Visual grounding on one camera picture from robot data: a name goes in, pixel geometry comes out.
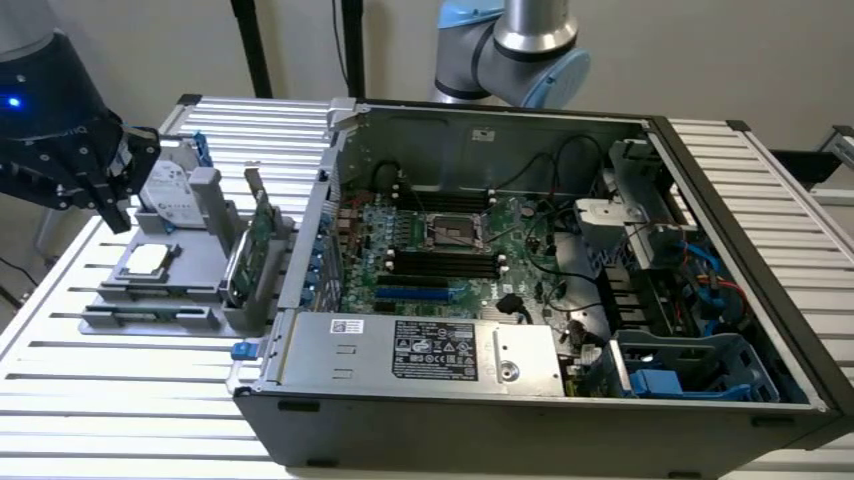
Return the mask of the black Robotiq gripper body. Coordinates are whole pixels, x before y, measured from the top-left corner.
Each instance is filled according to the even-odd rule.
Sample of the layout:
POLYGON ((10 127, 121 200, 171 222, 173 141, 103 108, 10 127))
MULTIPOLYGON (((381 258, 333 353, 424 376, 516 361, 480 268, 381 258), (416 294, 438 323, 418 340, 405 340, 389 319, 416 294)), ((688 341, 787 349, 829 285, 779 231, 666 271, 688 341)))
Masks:
POLYGON ((59 31, 2 63, 2 192, 54 209, 63 180, 101 173, 122 137, 71 40, 59 31))

